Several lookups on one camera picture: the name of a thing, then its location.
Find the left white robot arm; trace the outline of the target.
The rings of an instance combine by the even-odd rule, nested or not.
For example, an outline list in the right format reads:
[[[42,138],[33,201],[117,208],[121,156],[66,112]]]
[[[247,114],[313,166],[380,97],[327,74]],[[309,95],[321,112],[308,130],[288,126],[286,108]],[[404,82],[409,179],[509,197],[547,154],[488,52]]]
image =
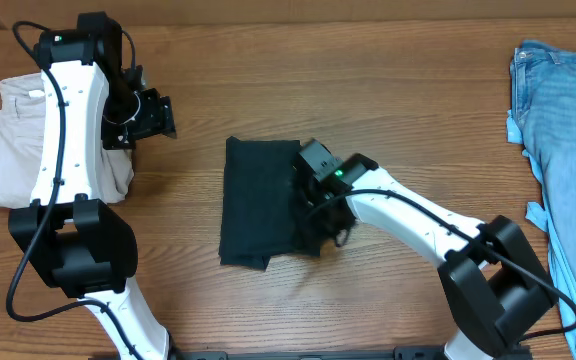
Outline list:
[[[123,66],[129,41],[106,19],[43,29],[29,48],[45,90],[43,150],[30,203],[10,213],[8,226],[21,266],[62,290],[70,308],[88,309],[120,358],[173,359],[172,337],[137,284],[134,232],[105,203],[101,180],[104,150],[176,134],[170,100],[145,86],[140,66]]]

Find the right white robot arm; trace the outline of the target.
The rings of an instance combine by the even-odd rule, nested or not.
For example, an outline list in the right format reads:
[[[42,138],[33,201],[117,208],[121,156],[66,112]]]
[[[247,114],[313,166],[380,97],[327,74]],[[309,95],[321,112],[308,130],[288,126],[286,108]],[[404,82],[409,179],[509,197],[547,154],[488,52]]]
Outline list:
[[[511,357],[524,334],[557,302],[552,284],[517,224],[485,223],[407,189],[373,160],[301,151],[297,185],[309,205],[307,230],[338,232],[355,222],[406,244],[438,272],[458,331],[441,359]]]

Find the black Nike t-shirt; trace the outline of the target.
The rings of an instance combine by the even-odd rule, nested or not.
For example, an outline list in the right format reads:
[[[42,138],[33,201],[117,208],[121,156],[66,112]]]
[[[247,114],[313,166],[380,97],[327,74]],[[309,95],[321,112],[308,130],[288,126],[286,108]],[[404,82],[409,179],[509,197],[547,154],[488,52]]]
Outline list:
[[[297,140],[226,140],[221,264],[264,271],[272,257],[297,253],[293,161],[300,148]]]

